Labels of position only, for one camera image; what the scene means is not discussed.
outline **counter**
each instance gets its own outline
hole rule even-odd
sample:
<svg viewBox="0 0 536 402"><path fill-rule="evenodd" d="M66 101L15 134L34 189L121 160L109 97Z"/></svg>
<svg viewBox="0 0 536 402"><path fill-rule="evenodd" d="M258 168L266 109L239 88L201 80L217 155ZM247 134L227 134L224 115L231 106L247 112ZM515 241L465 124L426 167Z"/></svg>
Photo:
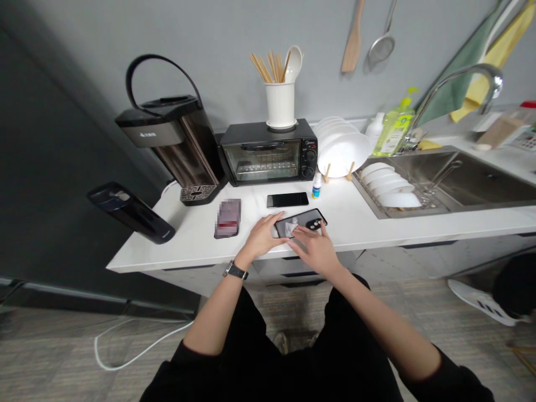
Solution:
<svg viewBox="0 0 536 402"><path fill-rule="evenodd" d="M508 148L477 152L462 138L434 138L453 145L536 185L536 156ZM115 272L162 270L228 262L244 244L250 229L262 216L281 209L266 208L269 194L307 192L312 181L234 188L229 184L214 201L199 207L185 207L179 201L180 186L169 186L154 211L177 229L164 245L155 245L134 233L110 261ZM236 237L214 239L214 225L221 201L242 200L242 220ZM291 207L287 215L318 208L328 221L327 230L337 252L431 243L469 238L536 232L536 206L490 209L404 219L376 218L355 186L345 178L323 184L320 198L309 199L305 207ZM260 259L295 256L287 245L272 249Z"/></svg>

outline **sink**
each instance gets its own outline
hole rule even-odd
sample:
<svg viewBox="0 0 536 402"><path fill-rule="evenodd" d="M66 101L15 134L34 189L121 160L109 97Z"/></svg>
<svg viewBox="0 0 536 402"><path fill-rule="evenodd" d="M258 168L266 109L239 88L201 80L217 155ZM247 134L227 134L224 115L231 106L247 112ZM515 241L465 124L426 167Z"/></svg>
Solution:
<svg viewBox="0 0 536 402"><path fill-rule="evenodd" d="M359 171L376 162L391 165L415 185L415 193L423 207L397 209L381 206L358 176ZM427 191L453 162L461 162L461 165L452 170L435 189ZM353 173L352 181L380 219L536 205L536 186L452 146L406 152L396 157L369 158Z"/></svg>

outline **toaster oven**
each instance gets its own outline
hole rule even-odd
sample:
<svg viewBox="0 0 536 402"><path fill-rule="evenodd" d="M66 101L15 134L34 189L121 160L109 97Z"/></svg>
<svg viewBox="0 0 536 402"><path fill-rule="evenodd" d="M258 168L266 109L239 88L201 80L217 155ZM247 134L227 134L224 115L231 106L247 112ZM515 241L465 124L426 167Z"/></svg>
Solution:
<svg viewBox="0 0 536 402"><path fill-rule="evenodd" d="M266 123L230 125L218 146L219 157L234 187L313 180L318 141L309 123L274 130Z"/></svg>

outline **black smartphone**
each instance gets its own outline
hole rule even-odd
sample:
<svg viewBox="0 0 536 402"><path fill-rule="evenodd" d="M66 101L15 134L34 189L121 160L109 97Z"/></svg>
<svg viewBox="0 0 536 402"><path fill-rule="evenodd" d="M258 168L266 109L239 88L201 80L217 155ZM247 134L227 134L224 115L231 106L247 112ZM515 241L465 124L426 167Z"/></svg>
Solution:
<svg viewBox="0 0 536 402"><path fill-rule="evenodd" d="M320 220L323 220L326 226L328 225L328 221L326 221L322 212L318 208L315 208L277 221L275 223L275 229L279 237L292 238L291 232L294 230L294 225L299 224L311 230L318 230L320 229Z"/></svg>
<svg viewBox="0 0 536 402"><path fill-rule="evenodd" d="M307 193L274 194L268 196L268 208L298 207L309 205Z"/></svg>

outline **dish rack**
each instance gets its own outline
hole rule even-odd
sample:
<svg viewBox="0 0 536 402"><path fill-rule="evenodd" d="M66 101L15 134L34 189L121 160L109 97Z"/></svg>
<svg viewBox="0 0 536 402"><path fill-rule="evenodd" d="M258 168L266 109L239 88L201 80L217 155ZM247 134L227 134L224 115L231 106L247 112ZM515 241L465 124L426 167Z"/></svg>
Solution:
<svg viewBox="0 0 536 402"><path fill-rule="evenodd" d="M422 215L435 215L449 213L450 210L435 196L424 193L424 189L419 183L412 180L408 180L410 184L415 186L413 194L417 196L422 204L422 207L418 208L386 208L379 201L378 198L372 194L371 190L361 180L358 174L358 170L352 173L352 182L356 186L357 190L361 193L365 201L369 204L372 211L376 214L378 219L399 219L419 216L419 212L422 211Z"/></svg>

